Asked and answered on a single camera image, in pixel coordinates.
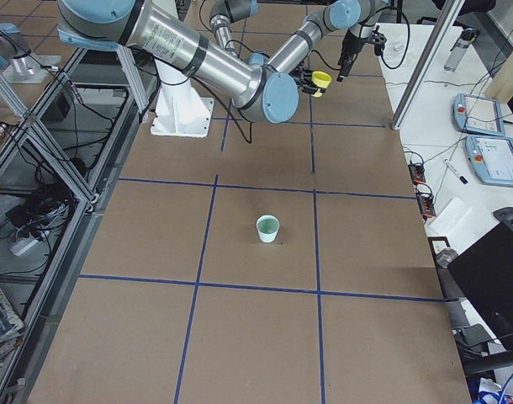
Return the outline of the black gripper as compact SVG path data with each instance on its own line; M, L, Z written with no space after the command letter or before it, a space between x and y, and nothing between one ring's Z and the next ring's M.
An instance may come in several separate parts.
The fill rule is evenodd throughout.
M338 62L338 74L336 80L342 82L350 75L352 69L352 59L362 50L365 43L366 35L364 34L364 27L361 24L353 25L347 32L343 39L344 58Z
M296 68L292 71L292 78L302 92L312 92L312 71L308 68Z

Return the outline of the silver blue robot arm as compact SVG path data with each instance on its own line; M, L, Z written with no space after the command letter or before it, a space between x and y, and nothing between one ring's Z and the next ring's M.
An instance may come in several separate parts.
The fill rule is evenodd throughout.
M230 26L257 13L257 1L216 1L209 14L209 28L216 42L226 51L236 56L231 47L235 41L231 37ZM304 59L313 50L316 40L321 39L320 28L314 21L305 19L302 26L270 57L253 52L254 62L260 61L273 72L292 75L303 93L315 95L318 88L313 83L313 72L303 67Z
M299 105L291 73L331 32L360 27L385 1L336 1L309 14L267 60L250 65L227 50L230 24L257 13L255 1L218 1L210 13L216 41L180 21L165 1L59 1L60 39L96 51L135 46L229 95L250 122L289 120Z

